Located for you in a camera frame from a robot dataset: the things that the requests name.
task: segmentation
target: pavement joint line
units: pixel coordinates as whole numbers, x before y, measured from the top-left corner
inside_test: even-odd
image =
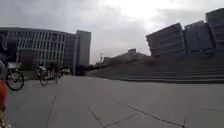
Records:
[[[186,128],[186,127],[185,127],[186,122],[187,122],[187,120],[185,119],[185,120],[184,120],[184,124],[182,125],[182,128]]]
[[[54,103],[55,103],[55,101],[56,101],[56,96],[54,96],[54,101],[53,101],[53,103],[52,103],[52,105],[51,105],[51,110],[50,110],[50,113],[49,113],[48,118],[47,118],[46,128],[48,128],[48,123],[49,123],[49,120],[50,120],[50,117],[51,117],[51,113],[52,113],[53,108],[54,108]]]
[[[209,109],[209,108],[201,108],[201,110],[204,110],[204,111],[212,111],[212,112],[224,112],[224,110],[219,110],[219,109]]]
[[[114,101],[115,103],[118,103],[118,104],[120,104],[120,105],[122,105],[122,106],[125,106],[125,107],[130,108],[130,109],[135,110],[135,111],[138,111],[138,112],[140,112],[140,113],[143,113],[144,115],[150,116],[150,117],[152,117],[152,118],[154,118],[154,119],[157,119],[157,120],[159,120],[159,121],[166,122],[166,123],[169,123],[169,124],[173,124],[173,125],[176,125],[176,126],[180,126],[180,127],[182,127],[182,128],[185,128],[185,126],[183,126],[183,125],[181,125],[181,124],[178,124],[178,123],[174,123],[174,122],[171,122],[171,121],[168,121],[168,120],[161,119],[161,118],[159,118],[159,117],[153,116],[153,115],[151,115],[151,114],[149,114],[149,113],[143,112],[143,111],[138,110],[138,109],[136,109],[136,108],[134,108],[134,107],[131,107],[131,106],[129,106],[129,105],[125,105],[125,104],[123,104],[123,103],[121,103],[121,102],[119,102],[119,101],[116,101],[116,100],[113,100],[113,101]]]
[[[105,126],[105,128],[110,127],[110,126],[115,125],[115,124],[119,124],[119,123],[121,123],[121,122],[123,122],[123,121],[126,121],[126,120],[128,120],[128,119],[130,119],[130,118],[136,116],[136,115],[138,115],[138,113],[135,113],[135,114],[133,114],[133,115],[130,115],[130,116],[128,116],[127,118],[124,118],[124,119],[119,120],[119,121],[117,121],[117,122],[114,122],[114,123],[112,123],[112,124],[108,124],[108,125]]]
[[[106,128],[103,123],[100,121],[100,119],[96,116],[96,114],[92,111],[92,109],[89,107],[89,110],[90,112],[93,114],[93,116],[95,117],[95,119],[100,123],[100,125],[103,127],[103,128]]]

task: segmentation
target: bicycle wheel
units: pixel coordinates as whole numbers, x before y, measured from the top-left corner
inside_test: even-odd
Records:
[[[40,78],[41,85],[46,86],[48,83],[48,77],[46,72],[41,72],[39,78]]]
[[[7,76],[6,85],[13,91],[20,90],[24,85],[24,77],[18,71],[11,71]]]

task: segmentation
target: gray building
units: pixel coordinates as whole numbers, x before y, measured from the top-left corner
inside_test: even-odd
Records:
[[[46,29],[0,28],[0,35],[4,37],[3,46],[10,49],[12,56],[23,50],[33,51],[35,64],[49,66],[51,62],[57,62],[60,67],[71,68],[73,72],[77,62],[81,65],[89,64],[90,32],[78,30],[76,34],[71,34]],[[24,57],[15,56],[14,61],[24,60]]]
[[[218,49],[224,48],[224,8],[206,13],[206,21]]]
[[[185,41],[188,53],[208,51],[214,48],[208,26],[204,21],[185,26]]]
[[[179,57],[185,54],[184,35],[180,23],[146,36],[153,57]]]

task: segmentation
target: modern building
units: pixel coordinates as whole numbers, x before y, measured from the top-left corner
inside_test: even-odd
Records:
[[[76,34],[31,28],[0,28],[1,42],[7,47],[12,61],[34,61],[49,66],[57,62],[60,67],[75,70],[76,65],[88,65],[91,33],[78,30]]]
[[[214,48],[208,25],[204,21],[186,25],[184,35],[188,53],[208,51]]]
[[[206,21],[211,30],[215,45],[218,49],[224,48],[224,8],[206,13]]]
[[[115,57],[104,57],[103,65],[116,65],[116,64],[124,64],[133,61],[139,61],[141,59],[148,58],[147,55],[139,53],[136,49],[130,49],[128,52],[123,53],[121,55]]]
[[[146,36],[153,57],[174,57],[185,54],[184,35],[180,23]]]

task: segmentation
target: overcast sky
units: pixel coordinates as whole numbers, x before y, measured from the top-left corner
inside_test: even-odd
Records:
[[[130,48],[150,54],[145,35],[204,20],[223,0],[0,0],[0,26],[92,32],[91,63]]]

